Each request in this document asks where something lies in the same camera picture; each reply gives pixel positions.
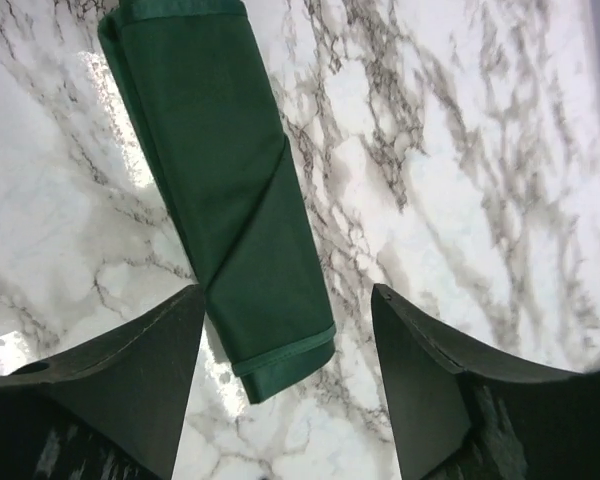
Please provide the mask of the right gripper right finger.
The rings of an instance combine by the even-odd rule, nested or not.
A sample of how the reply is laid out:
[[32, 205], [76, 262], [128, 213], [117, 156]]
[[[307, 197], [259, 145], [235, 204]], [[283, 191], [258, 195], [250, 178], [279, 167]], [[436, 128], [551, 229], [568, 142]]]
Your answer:
[[493, 348], [384, 284], [373, 329], [405, 479], [600, 479], [600, 370]]

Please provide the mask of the dark green cloth napkin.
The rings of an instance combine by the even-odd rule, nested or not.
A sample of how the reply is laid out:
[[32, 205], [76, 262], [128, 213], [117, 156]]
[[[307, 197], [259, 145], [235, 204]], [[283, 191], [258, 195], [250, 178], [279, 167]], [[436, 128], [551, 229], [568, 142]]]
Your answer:
[[336, 327], [290, 142], [239, 1], [123, 1], [98, 37], [251, 403], [305, 379]]

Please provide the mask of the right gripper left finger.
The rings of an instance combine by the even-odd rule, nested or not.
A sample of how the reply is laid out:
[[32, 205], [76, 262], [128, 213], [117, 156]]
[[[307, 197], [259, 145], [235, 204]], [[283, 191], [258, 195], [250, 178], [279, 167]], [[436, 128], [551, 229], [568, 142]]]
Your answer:
[[169, 479], [204, 318], [187, 286], [135, 320], [0, 376], [0, 479]]

